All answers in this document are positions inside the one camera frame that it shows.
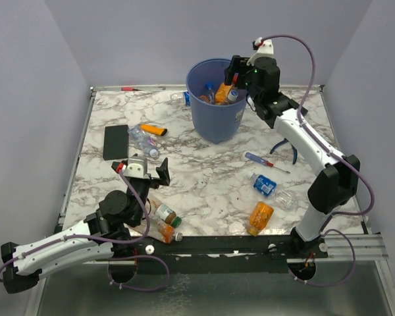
blue screwdriver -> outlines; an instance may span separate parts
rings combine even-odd
[[[278,167],[274,166],[274,164],[270,163],[268,160],[264,160],[264,158],[260,158],[259,156],[254,155],[252,153],[247,152],[246,153],[246,158],[248,158],[248,159],[250,159],[252,161],[255,161],[256,163],[260,163],[261,165],[265,165],[265,166],[268,166],[268,167],[274,167],[274,168],[277,168],[278,170],[284,171],[284,172],[286,172],[288,174],[291,173],[290,171],[282,170],[281,168],[278,168]]]

trash can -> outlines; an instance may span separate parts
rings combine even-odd
[[[186,77],[193,125],[200,136],[214,144],[233,137],[246,108],[246,90],[238,90],[238,101],[230,105],[212,105],[198,99],[205,93],[208,82],[213,84],[215,92],[218,90],[229,64],[228,59],[208,59],[194,66]]]

blue label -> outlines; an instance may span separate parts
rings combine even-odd
[[[261,192],[264,196],[270,196],[272,192],[277,187],[276,182],[273,182],[271,179],[268,179],[266,176],[259,176],[253,187]]]
[[[186,105],[190,105],[190,96],[188,92],[183,92],[184,93],[184,99],[186,100]]]

wall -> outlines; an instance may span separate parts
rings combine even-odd
[[[45,0],[93,86],[183,84],[212,57],[250,56],[259,36],[293,34],[310,44],[324,84],[371,0]],[[285,84],[307,84],[310,59],[277,39]]]
[[[45,3],[0,1],[0,245],[52,234],[89,95]],[[0,315],[27,297],[0,284]]]
[[[327,108],[345,153],[361,160],[395,280],[395,0],[374,0],[325,88]],[[360,190],[365,208],[369,194]]]

yellow tube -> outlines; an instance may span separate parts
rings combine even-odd
[[[142,124],[140,126],[140,128],[142,130],[144,130],[145,132],[148,132],[148,133],[151,133],[154,135],[158,135],[158,136],[164,136],[168,132],[168,130],[166,128],[158,128],[155,126],[145,125],[145,124]]]

